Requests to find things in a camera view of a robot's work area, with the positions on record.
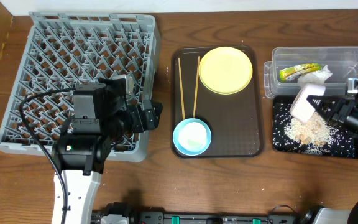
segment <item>chopsticks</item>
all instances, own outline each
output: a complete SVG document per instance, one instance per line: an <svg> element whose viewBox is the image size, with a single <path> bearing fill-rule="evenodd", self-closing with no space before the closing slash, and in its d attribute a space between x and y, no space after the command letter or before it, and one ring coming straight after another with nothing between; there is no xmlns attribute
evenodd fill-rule
<svg viewBox="0 0 358 224"><path fill-rule="evenodd" d="M180 68L180 58L178 58L179 63L179 82L180 82L180 101L181 101L181 117L185 119L185 102L183 101L183 85L181 82L181 68Z"/></svg>
<svg viewBox="0 0 358 224"><path fill-rule="evenodd" d="M180 82L181 117L182 117L182 119L185 119L185 101L183 99L183 83L182 83L182 80L181 80L180 58L178 58L178 65L179 65L179 82ZM199 79L198 67L199 66L200 66L200 56L198 56L198 61L197 61L196 90L195 90L195 95L194 95L193 118L196 116L198 79Z"/></svg>
<svg viewBox="0 0 358 224"><path fill-rule="evenodd" d="M198 67L199 66L200 66L200 56L198 56L198 62L197 62L196 90L195 90L195 94L194 94L193 118L196 116L197 92L198 92Z"/></svg>

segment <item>wooden table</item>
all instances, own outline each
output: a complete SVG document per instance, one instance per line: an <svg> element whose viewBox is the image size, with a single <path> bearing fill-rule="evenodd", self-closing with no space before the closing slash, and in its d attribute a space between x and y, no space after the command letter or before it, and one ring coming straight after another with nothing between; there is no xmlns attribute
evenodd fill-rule
<svg viewBox="0 0 358 224"><path fill-rule="evenodd" d="M264 62L275 47L358 45L358 10L156 14L161 34L153 97L164 105L139 163L108 161L94 209L127 201L175 212L267 213L287 204L351 209L358 201L358 160L304 156L272 149L272 100L262 98L266 148L253 159L176 157L170 149L171 56L183 47L249 45ZM32 21L15 17L0 68L0 125ZM0 223L50 223L53 170L42 156L0 152Z"/></svg>

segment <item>gray plastic dish rack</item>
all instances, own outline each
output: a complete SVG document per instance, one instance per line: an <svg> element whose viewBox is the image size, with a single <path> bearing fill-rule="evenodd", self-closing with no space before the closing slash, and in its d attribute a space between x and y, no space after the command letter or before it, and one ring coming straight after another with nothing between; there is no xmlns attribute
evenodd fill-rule
<svg viewBox="0 0 358 224"><path fill-rule="evenodd" d="M160 34L153 16L47 14L31 12L30 30L0 128L0 151L43 155L19 115L25 96L130 75L136 80L128 102L151 99L158 68ZM25 115L50 152L60 128L73 114L72 91L32 100ZM142 161L149 132L124 136L112 146L109 160Z"/></svg>

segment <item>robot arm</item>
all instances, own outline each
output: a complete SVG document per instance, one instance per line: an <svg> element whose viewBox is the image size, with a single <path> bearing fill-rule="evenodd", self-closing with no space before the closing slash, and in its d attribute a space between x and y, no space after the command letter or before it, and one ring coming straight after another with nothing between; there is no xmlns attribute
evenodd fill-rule
<svg viewBox="0 0 358 224"><path fill-rule="evenodd" d="M354 98L308 96L307 100L328 124L344 128L358 138L358 79L348 80L347 93Z"/></svg>
<svg viewBox="0 0 358 224"><path fill-rule="evenodd" d="M68 192L66 223L91 222L94 198L111 145L122 142L125 134L158 127L162 104L143 100L142 106L128 105L126 93L133 89L129 81L121 76L80 84L74 90L75 115L65 121L60 138L52 148ZM71 121L73 132L69 134ZM55 176L52 223L60 223L62 208L62 188Z"/></svg>

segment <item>green clip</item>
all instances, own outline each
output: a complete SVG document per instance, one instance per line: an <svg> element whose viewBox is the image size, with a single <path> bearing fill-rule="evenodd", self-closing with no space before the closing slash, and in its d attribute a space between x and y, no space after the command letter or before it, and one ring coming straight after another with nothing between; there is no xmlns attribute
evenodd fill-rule
<svg viewBox="0 0 358 224"><path fill-rule="evenodd" d="M172 217L172 224L180 224L180 218L179 217Z"/></svg>

